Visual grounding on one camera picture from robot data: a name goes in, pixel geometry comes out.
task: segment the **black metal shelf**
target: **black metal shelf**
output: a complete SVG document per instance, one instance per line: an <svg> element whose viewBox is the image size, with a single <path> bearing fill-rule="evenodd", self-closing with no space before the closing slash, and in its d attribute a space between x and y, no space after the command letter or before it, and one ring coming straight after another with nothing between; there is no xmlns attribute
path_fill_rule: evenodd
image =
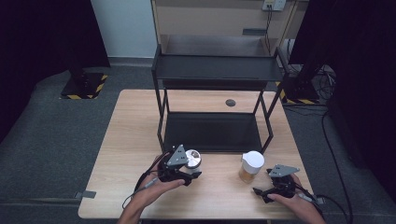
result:
<svg viewBox="0 0 396 224"><path fill-rule="evenodd" d="M274 57L194 56L162 54L161 46L158 46L151 73L160 111L157 134L162 150L183 144L200 152L257 150L263 153L273 138L269 118L281 92L281 84L268 110L262 95L268 82L283 79L277 58L283 67L287 67L278 49ZM169 109L168 90L259 91L260 94L252 113L175 112ZM268 130L263 145L255 117L259 105Z"/></svg>
<svg viewBox="0 0 396 224"><path fill-rule="evenodd" d="M164 146L172 148L180 143L199 152L262 150L256 118L251 113L170 113Z"/></svg>

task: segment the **cup lid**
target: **cup lid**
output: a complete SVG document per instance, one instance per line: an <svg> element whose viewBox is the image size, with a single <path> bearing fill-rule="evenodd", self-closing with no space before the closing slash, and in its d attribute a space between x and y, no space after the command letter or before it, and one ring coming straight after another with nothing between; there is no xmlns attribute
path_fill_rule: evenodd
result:
<svg viewBox="0 0 396 224"><path fill-rule="evenodd" d="M190 149L186 151L187 160L189 161L185 166L189 169L197 168L202 161L201 154L194 149Z"/></svg>
<svg viewBox="0 0 396 224"><path fill-rule="evenodd" d="M257 174L264 166L264 156L258 151L249 151L242 155L244 169L250 174Z"/></svg>

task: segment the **yellow black hazard tape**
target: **yellow black hazard tape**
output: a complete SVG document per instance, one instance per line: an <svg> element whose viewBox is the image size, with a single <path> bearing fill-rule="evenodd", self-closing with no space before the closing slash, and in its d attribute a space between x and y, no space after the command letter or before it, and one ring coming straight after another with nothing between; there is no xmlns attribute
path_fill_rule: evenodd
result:
<svg viewBox="0 0 396 224"><path fill-rule="evenodd" d="M94 92L93 94L88 94L88 95L87 94L67 94L67 95L61 95L61 99L71 99L71 100L95 99L99 95L103 86L105 85L106 79L107 79L107 75L102 75L102 78L96 88L96 92Z"/></svg>
<svg viewBox="0 0 396 224"><path fill-rule="evenodd" d="M282 90L282 92L279 95L280 100L282 103L285 104L304 104L304 105L316 105L320 104L319 100L309 100L309 99L288 99L288 96L286 95L285 91Z"/></svg>

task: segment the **wooden table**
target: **wooden table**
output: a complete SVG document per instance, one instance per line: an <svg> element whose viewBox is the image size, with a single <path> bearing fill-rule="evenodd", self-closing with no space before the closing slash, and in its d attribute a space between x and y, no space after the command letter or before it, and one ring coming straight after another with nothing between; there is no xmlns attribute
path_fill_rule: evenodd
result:
<svg viewBox="0 0 396 224"><path fill-rule="evenodd" d="M169 91L173 110L250 111L258 97L253 91ZM271 102L275 93L266 92ZM236 106L228 107L227 99ZM120 93L78 214L83 218L118 218L122 203L134 190L138 178L161 154L157 138L159 111L154 90L125 90ZM257 112L261 140L266 139L265 121ZM278 203L264 203L252 187L271 189L266 169L283 164L301 169L297 176L312 192L303 162L295 145L281 103L271 116L274 139L264 153L265 164L251 184L238 171L241 154L203 154L198 179L188 187L165 193L147 207L142 218L154 219L293 219L295 215Z"/></svg>

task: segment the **black shelf top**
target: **black shelf top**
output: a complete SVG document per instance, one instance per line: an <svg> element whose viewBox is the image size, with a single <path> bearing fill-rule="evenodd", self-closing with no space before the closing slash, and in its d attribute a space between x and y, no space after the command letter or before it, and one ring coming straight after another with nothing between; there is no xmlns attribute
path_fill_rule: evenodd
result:
<svg viewBox="0 0 396 224"><path fill-rule="evenodd" d="M256 118L251 113L168 114L165 149L183 144L199 152L262 151Z"/></svg>
<svg viewBox="0 0 396 224"><path fill-rule="evenodd" d="M159 54L158 79L281 81L274 57L190 56Z"/></svg>

